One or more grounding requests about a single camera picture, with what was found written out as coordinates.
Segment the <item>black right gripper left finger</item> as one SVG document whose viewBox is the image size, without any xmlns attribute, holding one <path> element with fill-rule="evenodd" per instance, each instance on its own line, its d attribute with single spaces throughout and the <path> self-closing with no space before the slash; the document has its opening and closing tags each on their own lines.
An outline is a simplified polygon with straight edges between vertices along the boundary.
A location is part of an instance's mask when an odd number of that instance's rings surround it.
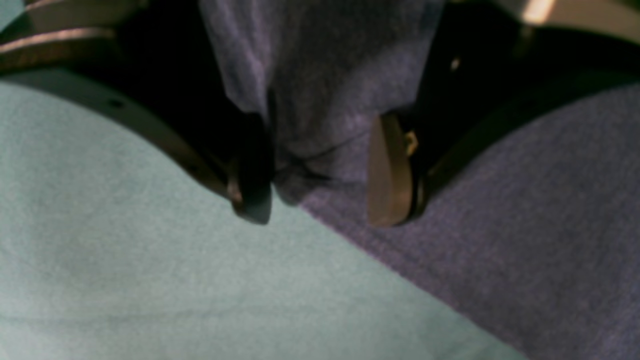
<svg viewBox="0 0 640 360">
<path fill-rule="evenodd" d="M 1 80 L 100 114 L 161 150 L 235 214 L 268 223 L 260 114 L 227 97 L 197 0 L 25 0 L 1 31 Z"/>
</svg>

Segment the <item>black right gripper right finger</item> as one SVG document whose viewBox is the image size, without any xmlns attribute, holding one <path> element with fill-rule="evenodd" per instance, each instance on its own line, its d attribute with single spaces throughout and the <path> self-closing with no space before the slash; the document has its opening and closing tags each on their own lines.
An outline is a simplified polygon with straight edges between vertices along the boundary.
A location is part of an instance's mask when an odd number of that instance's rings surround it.
<svg viewBox="0 0 640 360">
<path fill-rule="evenodd" d="M 448 0 L 409 107 L 372 123 L 366 219 L 386 228 L 510 132 L 639 80 L 637 0 Z"/>
</svg>

